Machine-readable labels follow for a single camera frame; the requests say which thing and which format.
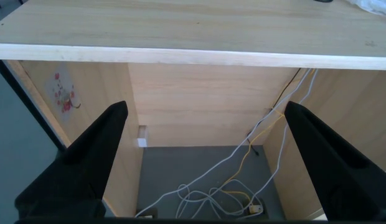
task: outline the wooden panel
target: wooden panel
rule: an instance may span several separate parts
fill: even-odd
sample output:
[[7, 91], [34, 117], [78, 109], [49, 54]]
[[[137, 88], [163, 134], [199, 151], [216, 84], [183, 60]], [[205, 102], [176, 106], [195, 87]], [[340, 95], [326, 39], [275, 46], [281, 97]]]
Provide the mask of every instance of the wooden panel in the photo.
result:
[[297, 72], [160, 64], [130, 64], [129, 70], [139, 124], [148, 126], [149, 146], [240, 144]]
[[32, 0], [0, 58], [386, 69], [386, 18], [345, 0]]
[[[308, 78], [291, 100], [299, 102], [306, 94]], [[386, 170], [386, 72], [320, 70], [313, 92], [303, 105]], [[285, 120], [278, 123], [264, 143], [272, 170], [285, 124]], [[321, 208], [291, 132], [275, 184], [288, 219], [304, 219]]]
[[59, 62], [23, 61], [22, 66], [30, 78], [35, 96], [39, 95], [50, 108], [52, 116], [70, 142], [99, 117], [108, 106], [121, 100], [128, 105], [128, 119], [106, 186], [104, 198], [115, 215], [131, 217], [136, 213], [142, 150], [137, 147], [138, 118], [127, 64], [120, 63], [73, 63], [66, 66], [71, 76], [81, 107], [63, 119], [45, 90], [45, 83], [52, 78]]

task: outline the gray floor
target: gray floor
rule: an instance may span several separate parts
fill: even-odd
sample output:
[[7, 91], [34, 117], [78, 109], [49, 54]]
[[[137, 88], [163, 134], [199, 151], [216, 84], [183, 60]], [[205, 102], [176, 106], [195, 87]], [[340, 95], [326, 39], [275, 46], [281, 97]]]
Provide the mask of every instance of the gray floor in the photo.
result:
[[[241, 180], [253, 191], [259, 190], [271, 175], [262, 147], [257, 146], [256, 148], [260, 150], [260, 156], [250, 153], [241, 173], [237, 176], [238, 180]], [[176, 190], [180, 184], [187, 184], [194, 180], [218, 161], [229, 156], [234, 149], [235, 147], [155, 147], [145, 149], [139, 185], [138, 209], [147, 207], [163, 193]], [[194, 183], [191, 190], [208, 192], [211, 187], [222, 185], [238, 170], [240, 161], [246, 151], [247, 146], [239, 149], [229, 161]], [[225, 189], [243, 190], [241, 186], [235, 183], [228, 185]], [[283, 210], [273, 182], [259, 196], [265, 202], [270, 220], [284, 219]], [[222, 201], [222, 205], [226, 210], [238, 209], [236, 202], [228, 196], [219, 194], [217, 198], [219, 202]], [[176, 194], [164, 197], [155, 205], [158, 210], [158, 218], [174, 218], [179, 202], [180, 199]], [[198, 206], [198, 203], [188, 205], [181, 218], [190, 218]], [[211, 206], [206, 203], [196, 218], [215, 219], [217, 217]]]
[[2, 6], [2, 9], [0, 9], [0, 20], [20, 6], [18, 0], [0, 0], [0, 4]]

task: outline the desk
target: desk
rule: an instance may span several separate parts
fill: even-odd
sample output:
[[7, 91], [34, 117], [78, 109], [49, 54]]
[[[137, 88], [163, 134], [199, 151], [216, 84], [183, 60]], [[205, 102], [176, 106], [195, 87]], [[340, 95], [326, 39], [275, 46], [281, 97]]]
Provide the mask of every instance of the desk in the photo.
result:
[[[67, 144], [111, 103], [127, 101], [105, 192], [119, 216], [136, 210], [139, 125], [149, 146], [237, 145], [298, 68], [285, 94], [307, 68], [321, 68], [304, 105], [386, 170], [386, 18], [343, 0], [31, 0], [0, 22], [0, 59]], [[67, 119], [46, 90], [60, 68], [81, 102]], [[271, 168], [281, 125], [256, 142]], [[276, 187], [286, 217], [304, 219], [321, 206], [288, 142]]]

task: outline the white plastic bag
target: white plastic bag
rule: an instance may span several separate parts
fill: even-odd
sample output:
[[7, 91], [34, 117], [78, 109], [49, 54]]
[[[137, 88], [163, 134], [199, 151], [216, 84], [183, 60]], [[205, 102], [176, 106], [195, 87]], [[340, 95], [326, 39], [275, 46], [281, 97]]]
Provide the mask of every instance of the white plastic bag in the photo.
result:
[[348, 0], [368, 12], [386, 16], [386, 0]]

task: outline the small white object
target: small white object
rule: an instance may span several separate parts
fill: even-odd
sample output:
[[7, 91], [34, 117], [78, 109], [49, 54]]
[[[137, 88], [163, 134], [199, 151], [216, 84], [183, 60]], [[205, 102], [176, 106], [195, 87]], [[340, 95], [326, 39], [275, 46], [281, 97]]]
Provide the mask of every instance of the small white object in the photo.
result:
[[139, 147], [147, 147], [148, 146], [148, 127], [147, 126], [139, 126], [138, 131], [138, 146]]
[[250, 214], [257, 214], [263, 211], [262, 205], [250, 205], [248, 209], [250, 211]]

